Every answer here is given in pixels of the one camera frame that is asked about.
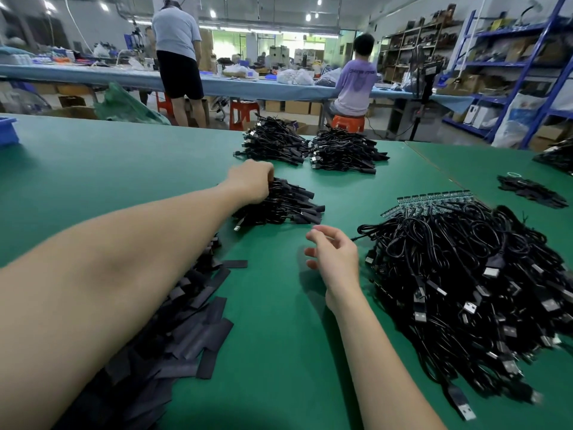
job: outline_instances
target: person in purple shirt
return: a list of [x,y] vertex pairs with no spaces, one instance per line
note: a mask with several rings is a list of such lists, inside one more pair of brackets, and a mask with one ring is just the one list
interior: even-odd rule
[[354,40],[354,60],[350,60],[336,83],[338,98],[325,106],[329,119],[335,115],[364,116],[370,103],[370,92],[376,83],[376,66],[368,61],[374,48],[374,37],[368,33]]

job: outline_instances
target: blue plastic bin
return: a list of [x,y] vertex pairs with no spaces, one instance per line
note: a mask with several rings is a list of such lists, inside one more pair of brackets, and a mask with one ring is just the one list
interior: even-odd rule
[[15,117],[0,117],[0,147],[20,143],[12,125],[16,121]]

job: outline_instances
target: man in gray t-shirt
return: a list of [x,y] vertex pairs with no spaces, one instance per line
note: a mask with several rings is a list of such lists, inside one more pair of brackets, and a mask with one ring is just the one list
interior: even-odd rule
[[173,104],[180,127],[188,127],[185,96],[191,101],[193,116],[200,128],[207,120],[201,100],[203,85],[199,75],[201,35],[195,19],[181,10],[178,2],[168,0],[151,21],[155,34],[159,73],[163,89]]

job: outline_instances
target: purple sweatshirt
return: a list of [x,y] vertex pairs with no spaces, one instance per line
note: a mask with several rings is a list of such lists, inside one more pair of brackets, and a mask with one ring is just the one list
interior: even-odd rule
[[368,110],[370,92],[376,83],[376,66],[365,60],[350,60],[342,68],[336,90],[340,92],[334,107],[347,116],[363,116]]

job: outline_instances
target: black hair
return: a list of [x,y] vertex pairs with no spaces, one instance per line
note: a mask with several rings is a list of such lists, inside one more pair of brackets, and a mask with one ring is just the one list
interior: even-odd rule
[[360,56],[369,56],[374,48],[374,36],[364,33],[354,39],[354,51]]
[[161,10],[166,9],[168,7],[176,7],[177,9],[183,10],[179,2],[175,0],[167,0],[165,2],[165,6],[161,7]]

